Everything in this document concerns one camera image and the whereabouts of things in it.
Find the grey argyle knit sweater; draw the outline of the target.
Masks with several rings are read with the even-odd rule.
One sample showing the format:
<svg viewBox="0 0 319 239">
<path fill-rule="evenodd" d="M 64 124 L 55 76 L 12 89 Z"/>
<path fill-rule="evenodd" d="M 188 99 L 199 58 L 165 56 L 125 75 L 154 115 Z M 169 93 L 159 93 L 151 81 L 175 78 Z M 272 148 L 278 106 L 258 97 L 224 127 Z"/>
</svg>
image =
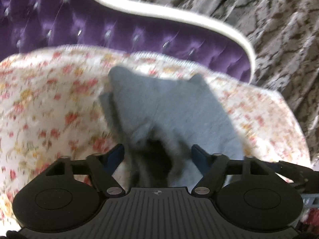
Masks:
<svg viewBox="0 0 319 239">
<path fill-rule="evenodd" d="M 202 178 L 191 147 L 244 157 L 230 118 L 201 75 L 158 79 L 115 66 L 100 96 L 106 122 L 124 145 L 129 187 L 187 187 Z"/>
</svg>

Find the grey damask curtain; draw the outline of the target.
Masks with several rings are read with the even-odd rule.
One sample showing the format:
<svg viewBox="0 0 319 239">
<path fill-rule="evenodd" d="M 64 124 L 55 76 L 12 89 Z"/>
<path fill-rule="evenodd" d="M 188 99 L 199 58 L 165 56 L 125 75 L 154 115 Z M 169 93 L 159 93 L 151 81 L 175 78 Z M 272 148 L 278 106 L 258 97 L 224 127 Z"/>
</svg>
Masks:
<svg viewBox="0 0 319 239">
<path fill-rule="evenodd" d="M 318 158 L 318 0 L 136 0 L 190 10 L 241 31 L 256 52 L 254 83 L 282 94 Z"/>
</svg>

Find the floral bed quilt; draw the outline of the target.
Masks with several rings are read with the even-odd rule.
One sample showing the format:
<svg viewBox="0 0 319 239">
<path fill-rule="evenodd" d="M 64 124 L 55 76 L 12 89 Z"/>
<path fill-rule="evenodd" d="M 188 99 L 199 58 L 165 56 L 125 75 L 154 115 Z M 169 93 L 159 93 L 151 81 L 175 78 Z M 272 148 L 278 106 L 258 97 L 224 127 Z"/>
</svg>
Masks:
<svg viewBox="0 0 319 239">
<path fill-rule="evenodd" d="M 163 79 L 203 75 L 246 155 L 311 167 L 303 132 L 278 92 L 151 52 L 71 45 L 12 55 L 1 62 L 1 234 L 19 229 L 14 196 L 57 158 L 79 160 L 114 145 L 98 96 L 119 63 Z"/>
</svg>

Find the purple tufted velvet headboard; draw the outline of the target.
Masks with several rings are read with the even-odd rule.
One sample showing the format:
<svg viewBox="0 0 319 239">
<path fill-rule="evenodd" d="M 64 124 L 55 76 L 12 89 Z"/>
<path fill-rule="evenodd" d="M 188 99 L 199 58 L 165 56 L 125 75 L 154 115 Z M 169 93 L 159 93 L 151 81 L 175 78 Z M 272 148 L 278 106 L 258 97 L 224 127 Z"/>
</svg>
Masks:
<svg viewBox="0 0 319 239">
<path fill-rule="evenodd" d="M 251 82 L 248 40 L 221 21 L 131 0 L 1 0 L 1 58 L 67 44 L 156 52 Z"/>
</svg>

